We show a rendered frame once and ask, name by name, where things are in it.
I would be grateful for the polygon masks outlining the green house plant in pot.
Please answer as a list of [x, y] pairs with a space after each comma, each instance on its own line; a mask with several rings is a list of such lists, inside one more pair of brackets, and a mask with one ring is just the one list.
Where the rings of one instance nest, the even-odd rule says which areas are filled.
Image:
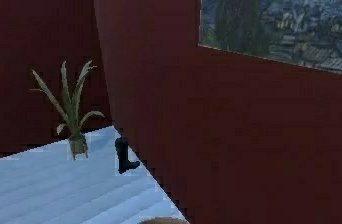
[[35, 81], [39, 85], [38, 88], [34, 88], [34, 91], [43, 92], [63, 118], [63, 122], [56, 127], [56, 132], [60, 134], [65, 127], [70, 131], [68, 143], [73, 160], [76, 160], [77, 154], [84, 154], [85, 157], [88, 158], [88, 143], [84, 133], [82, 132], [84, 123], [91, 116], [105, 117], [104, 113], [101, 111], [89, 111], [82, 118], [79, 117], [84, 82], [89, 72], [94, 68], [95, 65], [92, 64], [92, 60], [86, 62], [81, 69], [73, 91], [70, 91], [67, 79], [66, 62], [62, 62], [60, 68], [62, 104], [59, 103], [41, 76], [35, 70], [31, 70]]

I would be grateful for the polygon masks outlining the black boot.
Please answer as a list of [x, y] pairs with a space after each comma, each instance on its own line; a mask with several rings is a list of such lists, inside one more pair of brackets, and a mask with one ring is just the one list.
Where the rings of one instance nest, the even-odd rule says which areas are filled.
[[118, 172], [125, 173], [128, 170], [136, 169], [140, 166], [139, 161], [130, 161], [128, 158], [129, 143], [125, 137], [119, 137], [115, 140], [115, 148], [118, 156]]

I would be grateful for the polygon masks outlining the framed townscape painting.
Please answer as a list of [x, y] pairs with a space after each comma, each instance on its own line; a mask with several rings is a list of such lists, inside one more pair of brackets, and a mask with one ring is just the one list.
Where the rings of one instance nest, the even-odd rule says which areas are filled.
[[199, 44], [342, 74], [342, 0], [200, 0]]

